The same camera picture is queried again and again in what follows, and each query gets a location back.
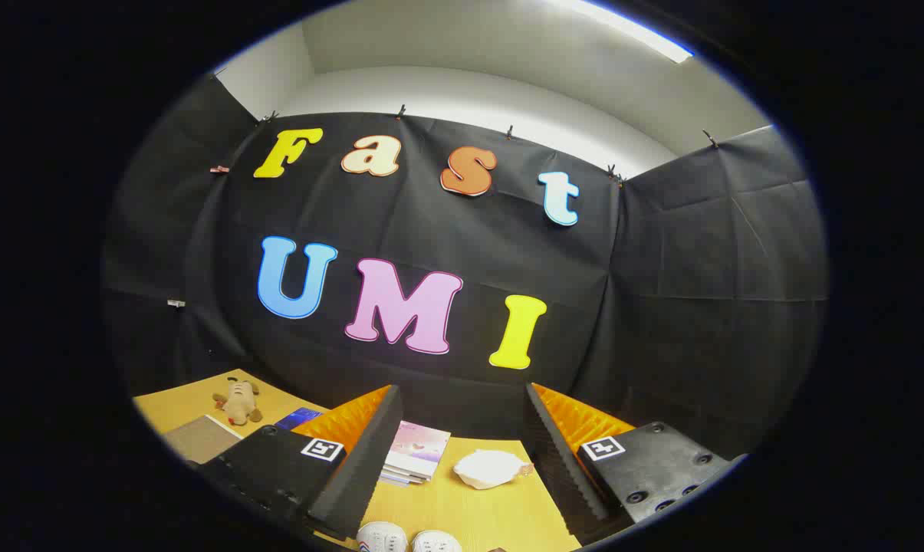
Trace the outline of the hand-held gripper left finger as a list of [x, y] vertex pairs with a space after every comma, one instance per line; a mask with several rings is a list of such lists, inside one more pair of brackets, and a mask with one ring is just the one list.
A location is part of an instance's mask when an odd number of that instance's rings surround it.
[[259, 427], [196, 471], [280, 530], [345, 541], [359, 530], [402, 419], [401, 390], [387, 385], [294, 429]]

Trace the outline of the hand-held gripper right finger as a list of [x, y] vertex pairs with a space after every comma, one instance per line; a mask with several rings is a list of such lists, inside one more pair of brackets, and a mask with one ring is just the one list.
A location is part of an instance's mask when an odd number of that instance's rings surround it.
[[659, 520], [741, 462], [667, 423], [634, 426], [534, 382], [522, 420], [522, 445], [583, 545]]

